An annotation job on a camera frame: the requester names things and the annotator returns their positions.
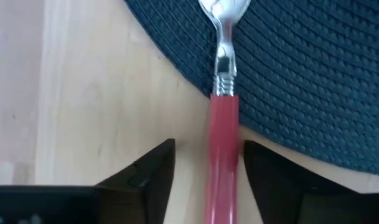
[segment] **blue woven placemat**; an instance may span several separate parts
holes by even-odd
[[[209,96],[215,31],[197,0],[125,0]],[[379,1],[252,0],[233,31],[240,121],[308,156],[379,174]]]

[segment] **light wood surface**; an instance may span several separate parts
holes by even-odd
[[[95,184],[176,138],[165,223],[201,223],[207,115],[208,98],[122,0],[0,0],[0,184]],[[241,135],[351,189],[379,192],[379,176],[316,161],[246,128]],[[242,160],[238,188],[238,223],[261,223]]]

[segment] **metal spoon head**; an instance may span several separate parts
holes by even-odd
[[[230,21],[236,24],[247,10],[251,0],[199,0],[203,12],[213,22]]]

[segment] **spoon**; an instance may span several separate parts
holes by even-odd
[[[232,29],[251,0],[199,0],[217,31],[214,86],[210,97],[210,136],[205,224],[235,224],[239,154],[236,61]]]

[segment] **red plastic handle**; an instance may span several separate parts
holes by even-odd
[[[239,154],[237,96],[211,96],[205,224],[235,224]]]

